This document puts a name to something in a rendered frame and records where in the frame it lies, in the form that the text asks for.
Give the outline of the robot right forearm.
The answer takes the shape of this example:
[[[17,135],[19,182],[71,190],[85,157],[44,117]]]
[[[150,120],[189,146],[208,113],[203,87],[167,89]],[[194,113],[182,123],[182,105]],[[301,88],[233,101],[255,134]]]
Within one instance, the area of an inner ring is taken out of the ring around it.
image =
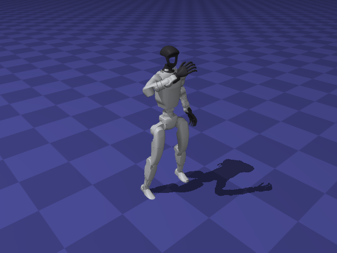
[[[159,92],[162,89],[171,87],[173,85],[173,82],[176,79],[177,77],[175,76],[175,74],[173,74],[170,77],[165,78],[164,80],[146,85],[143,89],[148,89],[148,88],[153,87],[156,92]]]

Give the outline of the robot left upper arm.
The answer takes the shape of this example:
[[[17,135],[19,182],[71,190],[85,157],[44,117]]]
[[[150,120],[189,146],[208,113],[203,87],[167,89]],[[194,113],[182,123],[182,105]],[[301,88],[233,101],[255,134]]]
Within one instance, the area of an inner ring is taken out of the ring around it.
[[[181,93],[180,93],[180,95],[182,95],[183,93],[185,93],[185,88],[184,88],[184,83],[185,83],[185,78],[186,78],[186,76],[185,77],[182,77],[182,85],[181,85]]]

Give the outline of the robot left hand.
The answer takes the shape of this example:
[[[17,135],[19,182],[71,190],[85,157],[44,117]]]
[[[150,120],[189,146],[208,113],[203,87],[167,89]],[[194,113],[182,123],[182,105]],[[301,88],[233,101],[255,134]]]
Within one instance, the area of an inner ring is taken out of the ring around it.
[[[186,112],[186,114],[188,114],[188,117],[189,117],[189,120],[190,120],[189,124],[190,124],[191,121],[192,121],[193,126],[196,126],[197,118],[196,118],[195,115],[192,113],[191,108],[187,108],[187,110],[188,110],[188,112]],[[191,124],[191,126],[192,126],[192,124]]]

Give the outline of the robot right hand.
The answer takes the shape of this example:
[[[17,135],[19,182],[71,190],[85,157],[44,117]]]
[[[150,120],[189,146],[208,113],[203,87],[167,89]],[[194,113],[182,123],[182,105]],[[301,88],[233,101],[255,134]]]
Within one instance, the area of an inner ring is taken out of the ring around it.
[[[191,69],[196,69],[196,66],[195,64],[193,64],[193,62],[183,62],[179,69],[177,69],[177,73],[173,73],[175,74],[175,76],[177,77],[177,79],[173,82],[173,84],[175,84],[176,82],[178,82],[180,80],[181,77],[185,77],[187,76],[188,74],[192,73],[192,72],[197,72],[197,70],[191,70]],[[184,65],[185,64],[185,65]],[[194,66],[193,66],[194,65]],[[193,67],[191,67],[193,66]],[[190,68],[189,68],[190,67]],[[189,68],[189,69],[188,69]],[[189,71],[191,70],[191,71]],[[188,72],[189,71],[189,72]]]

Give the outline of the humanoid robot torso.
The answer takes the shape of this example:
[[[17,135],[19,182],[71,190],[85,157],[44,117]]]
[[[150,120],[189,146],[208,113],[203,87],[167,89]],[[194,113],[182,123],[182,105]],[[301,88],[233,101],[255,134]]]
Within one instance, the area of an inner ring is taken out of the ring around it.
[[[174,67],[173,73],[177,73],[177,69]],[[169,71],[165,69],[164,71]],[[170,77],[173,73],[167,73],[162,70],[158,71],[158,74],[162,80]],[[165,88],[160,90],[159,92],[155,91],[155,99],[157,101],[157,105],[163,108],[163,114],[159,116],[160,122],[164,124],[164,130],[170,130],[177,126],[177,115],[173,113],[174,107],[178,105],[181,93],[181,85],[182,85],[182,77],[178,82],[173,84],[169,88]]]

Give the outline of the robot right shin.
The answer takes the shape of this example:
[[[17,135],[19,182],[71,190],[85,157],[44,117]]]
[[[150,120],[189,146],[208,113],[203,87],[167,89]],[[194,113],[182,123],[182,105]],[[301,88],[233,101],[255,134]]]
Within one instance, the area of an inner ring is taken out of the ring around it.
[[[144,175],[145,175],[145,180],[144,180],[144,189],[146,190],[146,188],[149,189],[150,184],[156,174],[156,170],[157,170],[157,165],[154,165],[153,167],[151,166],[151,158],[147,158],[146,159],[146,165],[145,165],[145,169],[144,169]]]

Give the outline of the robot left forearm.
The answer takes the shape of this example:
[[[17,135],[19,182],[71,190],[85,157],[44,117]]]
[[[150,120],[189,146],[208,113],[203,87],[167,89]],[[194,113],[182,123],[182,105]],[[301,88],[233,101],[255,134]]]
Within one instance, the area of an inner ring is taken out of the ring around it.
[[[190,107],[190,104],[189,104],[188,99],[187,99],[186,91],[185,91],[185,93],[180,95],[180,100],[181,100],[184,112],[188,112],[187,108],[191,108],[191,107]]]

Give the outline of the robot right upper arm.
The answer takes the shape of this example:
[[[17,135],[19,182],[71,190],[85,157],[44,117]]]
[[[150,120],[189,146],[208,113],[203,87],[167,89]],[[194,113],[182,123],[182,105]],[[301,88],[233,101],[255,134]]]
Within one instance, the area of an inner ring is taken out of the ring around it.
[[[161,81],[162,78],[158,75],[158,74],[155,74],[152,76],[152,78],[146,83],[146,85],[149,85],[149,84],[152,84],[152,83],[155,83],[155,82],[159,82]],[[146,86],[145,85],[145,86]],[[147,97],[150,97],[152,95],[154,95],[154,88],[151,87],[151,88],[148,88],[148,89],[143,89],[143,93],[147,96]]]

